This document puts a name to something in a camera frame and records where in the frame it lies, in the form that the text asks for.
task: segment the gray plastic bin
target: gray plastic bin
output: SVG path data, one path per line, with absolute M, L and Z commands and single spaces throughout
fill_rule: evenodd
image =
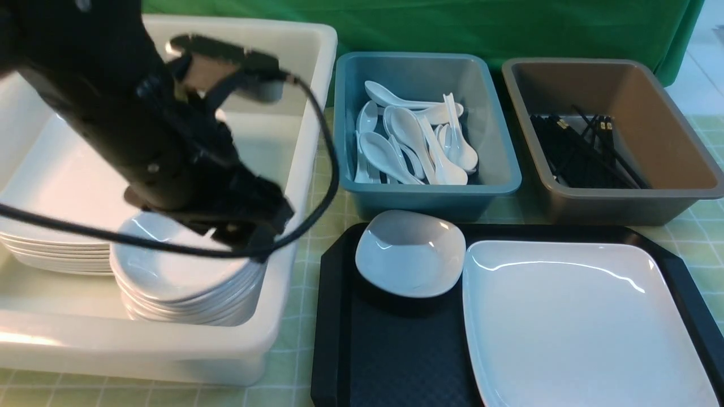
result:
M 529 58 L 511 59 L 502 71 L 549 221 L 663 225 L 700 199 L 724 196 L 721 169 L 648 68 L 623 60 Z M 530 116 L 577 117 L 571 104 L 613 117 L 617 151 L 652 189 L 569 188 L 553 179 Z
M 401 98 L 440 101 L 452 92 L 465 114 L 463 134 L 479 155 L 479 171 L 468 185 L 381 185 L 354 182 L 357 163 L 355 121 L 369 100 L 364 83 L 381 83 Z M 378 124 L 382 130 L 382 118 Z M 497 196 L 514 193 L 521 171 L 505 118 L 485 63 L 460 54 L 355 52 L 337 61 L 334 141 L 342 187 L 363 219 L 390 209 L 421 212 L 456 222 L 473 222 Z

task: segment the table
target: table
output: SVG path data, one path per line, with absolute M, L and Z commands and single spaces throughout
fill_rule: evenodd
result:
M 688 117 L 724 167 L 724 117 Z M 330 180 L 329 158 L 317 154 L 308 212 Z M 340 191 L 329 211 L 299 243 L 291 291 L 267 372 L 254 387 L 188 383 L 0 369 L 0 407 L 312 407 L 309 400 L 316 319 L 319 260 L 349 227 L 360 222 L 351 197 Z M 528 182 L 493 201 L 480 222 L 544 223 Z M 719 328 L 724 330 L 724 200 L 703 201 L 664 227 L 636 231 L 678 254 L 689 267 Z

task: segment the green tablecloth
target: green tablecloth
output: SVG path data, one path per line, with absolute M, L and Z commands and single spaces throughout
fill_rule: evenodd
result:
M 334 27 L 349 51 L 622 58 L 676 78 L 704 0 L 144 0 L 148 13 L 254 17 Z

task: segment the spoon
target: spoon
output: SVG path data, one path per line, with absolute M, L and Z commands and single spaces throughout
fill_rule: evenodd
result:
M 369 166 L 367 158 L 362 152 L 360 146 L 360 134 L 373 131 L 377 126 L 377 105 L 373 101 L 367 102 L 359 115 L 357 116 L 357 131 L 355 137 L 357 139 L 357 172 L 355 175 L 355 182 L 357 183 L 372 183 L 373 179 L 370 177 Z
M 367 133 L 374 131 L 375 127 L 377 127 L 377 104 L 374 101 L 368 101 L 357 116 L 357 131 L 360 134 Z
M 384 108 L 384 113 L 382 114 L 382 125 L 384 126 L 384 131 L 387 133 L 387 135 L 390 137 L 390 140 L 392 141 L 392 147 L 395 148 L 395 150 L 400 150 L 400 154 L 404 151 L 405 155 L 410 159 L 410 164 L 412 164 L 412 170 L 413 175 L 415 175 L 415 178 L 418 180 L 423 180 L 425 178 L 425 172 L 422 169 L 422 163 L 420 162 L 419 157 L 417 157 L 417 154 L 415 154 L 414 151 L 410 150 L 407 146 L 401 146 L 400 143 L 397 141 L 397 138 L 395 137 L 395 133 L 392 131 L 392 112 L 396 109 L 394 106 L 388 106 Z M 407 168 L 407 163 L 405 162 L 405 158 L 402 157 L 402 165 L 403 167 Z
M 379 176 L 379 170 L 367 160 L 367 172 L 369 172 L 370 183 L 382 184 L 382 178 Z
M 430 155 L 435 161 L 437 180 L 443 185 L 467 185 L 468 173 L 447 159 L 427 118 L 423 117 L 420 120 L 420 126 L 422 127 L 422 133 L 425 135 L 425 140 L 430 146 Z
M 362 133 L 360 143 L 365 156 L 377 169 L 403 184 L 422 185 L 422 181 L 400 166 L 392 144 L 383 135 L 375 132 Z
M 390 117 L 390 127 L 394 136 L 400 140 L 402 144 L 412 148 L 412 151 L 417 154 L 422 164 L 422 170 L 425 172 L 427 182 L 431 185 L 437 185 L 435 170 L 432 166 L 432 161 L 430 161 L 427 147 L 425 146 L 425 139 L 420 128 L 420 122 L 417 121 L 415 114 L 403 108 L 394 109 Z
M 382 107 L 395 106 L 405 107 L 406 109 L 427 109 L 439 104 L 439 102 L 406 101 L 405 99 L 398 98 L 394 93 L 387 90 L 387 88 L 371 80 L 365 81 L 364 88 L 369 98 Z
M 455 111 L 458 117 L 462 116 L 463 105 L 456 103 Z M 430 122 L 430 125 L 443 125 L 450 122 L 450 117 L 447 113 L 447 106 L 444 103 L 437 104 L 437 106 L 429 107 L 425 110 L 413 113 L 417 117 L 417 120 L 420 120 L 424 117 L 427 119 L 428 122 Z
M 458 116 L 455 114 L 455 99 L 453 94 L 443 96 L 445 104 L 447 105 L 447 113 L 450 118 L 450 129 L 452 129 L 450 143 L 450 161 L 457 164 L 460 168 L 464 169 L 467 173 L 471 174 L 475 172 L 475 167 L 478 166 L 478 153 L 474 148 L 470 147 L 470 144 L 463 137 L 463 129 L 460 127 L 460 121 Z
M 450 134 L 450 125 L 440 125 L 435 128 L 435 138 L 440 142 L 442 151 L 445 156 L 450 158 L 450 143 L 448 135 Z

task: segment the stack of white bowls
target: stack of white bowls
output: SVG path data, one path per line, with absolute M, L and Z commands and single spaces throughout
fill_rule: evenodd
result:
M 158 214 L 142 212 L 120 232 L 187 246 L 228 250 Z M 207 259 L 111 245 L 111 268 L 131 319 L 231 327 L 256 309 L 265 267 L 249 259 Z
M 116 230 L 138 210 L 127 182 L 59 117 L 53 117 L 0 193 L 10 206 Z M 70 274 L 111 276 L 109 244 L 0 218 L 0 243 L 23 264 Z

